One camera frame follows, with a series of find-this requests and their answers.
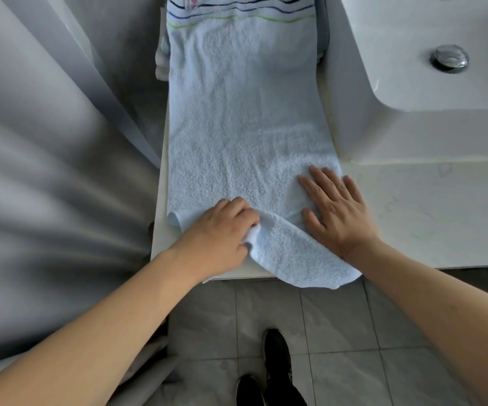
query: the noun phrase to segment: person's right arm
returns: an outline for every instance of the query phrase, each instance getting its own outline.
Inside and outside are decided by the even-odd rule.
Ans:
[[[299,177],[321,213],[302,211],[310,234],[398,304],[488,405],[488,293],[385,244],[351,178],[310,173]]]

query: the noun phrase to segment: shoe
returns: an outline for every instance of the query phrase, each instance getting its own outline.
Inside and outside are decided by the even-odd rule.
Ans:
[[[236,387],[236,406],[266,406],[259,383],[252,375],[244,375]]]
[[[289,347],[278,329],[268,329],[263,336],[264,366],[267,368],[267,383],[289,380],[293,383]]]

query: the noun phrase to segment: towel label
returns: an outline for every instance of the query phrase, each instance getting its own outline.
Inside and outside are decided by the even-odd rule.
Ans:
[[[184,6],[186,7],[186,11],[194,10],[199,5],[199,0],[186,0]]]

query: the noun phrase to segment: sink drain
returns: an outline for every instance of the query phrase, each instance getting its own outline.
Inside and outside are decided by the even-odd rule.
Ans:
[[[459,45],[445,44],[434,50],[430,63],[439,71],[456,74],[467,68],[470,56]]]

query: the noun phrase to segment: blue stripe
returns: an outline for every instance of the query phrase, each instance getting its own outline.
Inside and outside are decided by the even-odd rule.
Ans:
[[[233,4],[255,4],[255,3],[261,3],[263,1],[270,1],[270,0],[233,1],[232,3],[227,3],[227,4],[199,4],[199,5],[195,6],[195,8],[199,8],[199,7],[227,7],[227,6],[233,5]],[[293,3],[298,3],[300,0],[289,0],[289,1],[278,0],[278,1],[281,1],[284,4],[293,4]],[[169,0],[169,2],[181,10],[186,9],[184,6],[178,5],[172,0]]]
[[[171,16],[173,16],[174,18],[176,18],[178,20],[187,20],[187,19],[193,18],[193,17],[207,16],[209,14],[218,14],[220,12],[225,12],[225,11],[230,11],[230,10],[238,10],[238,11],[241,11],[241,12],[248,12],[248,11],[260,10],[261,8],[272,8],[274,10],[278,10],[279,12],[281,12],[283,14],[293,14],[293,13],[296,13],[296,12],[299,12],[299,11],[308,10],[308,8],[313,8],[314,6],[315,6],[314,4],[308,5],[306,7],[299,8],[298,10],[295,10],[295,11],[283,11],[280,8],[274,7],[274,6],[256,7],[256,8],[249,8],[249,9],[246,9],[246,10],[243,10],[241,8],[238,8],[238,7],[231,7],[231,8],[227,8],[226,10],[223,10],[223,11],[211,11],[209,13],[192,14],[192,15],[187,16],[187,17],[179,17],[179,16],[176,16],[176,15],[174,15],[170,11],[167,11],[167,14],[170,14]]]

